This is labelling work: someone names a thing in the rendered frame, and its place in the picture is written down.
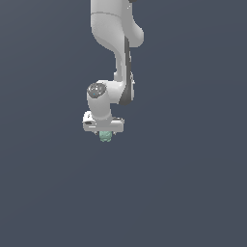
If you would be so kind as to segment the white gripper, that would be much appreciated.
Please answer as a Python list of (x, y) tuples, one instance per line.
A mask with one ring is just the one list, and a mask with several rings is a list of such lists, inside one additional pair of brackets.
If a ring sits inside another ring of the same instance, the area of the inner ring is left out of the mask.
[(90, 111), (86, 111), (82, 118), (82, 125), (85, 131), (113, 131), (115, 133), (124, 131), (124, 119), (111, 117), (109, 120), (95, 120)]

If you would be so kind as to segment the small pale green object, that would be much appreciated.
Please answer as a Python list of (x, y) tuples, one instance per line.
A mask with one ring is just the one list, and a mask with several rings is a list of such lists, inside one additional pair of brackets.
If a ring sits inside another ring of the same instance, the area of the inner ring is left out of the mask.
[(101, 142), (110, 142), (112, 138), (111, 131), (100, 131), (99, 132), (99, 139)]

